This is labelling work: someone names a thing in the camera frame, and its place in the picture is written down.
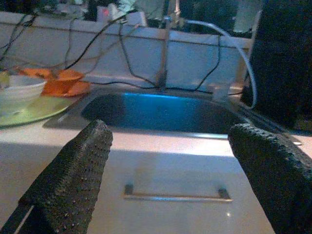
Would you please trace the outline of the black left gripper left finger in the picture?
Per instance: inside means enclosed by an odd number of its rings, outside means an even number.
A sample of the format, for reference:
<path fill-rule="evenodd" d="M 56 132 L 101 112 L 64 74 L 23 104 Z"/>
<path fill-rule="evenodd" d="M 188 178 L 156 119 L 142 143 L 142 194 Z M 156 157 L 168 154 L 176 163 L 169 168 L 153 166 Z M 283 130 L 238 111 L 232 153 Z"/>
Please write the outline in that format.
<path fill-rule="evenodd" d="M 2 234 L 85 234 L 113 133 L 99 119 L 61 149 L 18 201 Z"/>

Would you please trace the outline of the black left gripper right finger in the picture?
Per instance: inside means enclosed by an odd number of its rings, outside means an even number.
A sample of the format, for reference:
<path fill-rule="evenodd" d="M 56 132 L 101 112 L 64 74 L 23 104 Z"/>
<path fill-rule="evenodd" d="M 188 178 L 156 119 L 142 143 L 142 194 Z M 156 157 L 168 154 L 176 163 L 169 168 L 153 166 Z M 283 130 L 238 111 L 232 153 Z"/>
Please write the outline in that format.
<path fill-rule="evenodd" d="M 312 232 L 312 159 L 288 138 L 236 124 L 228 140 L 273 230 Z"/>

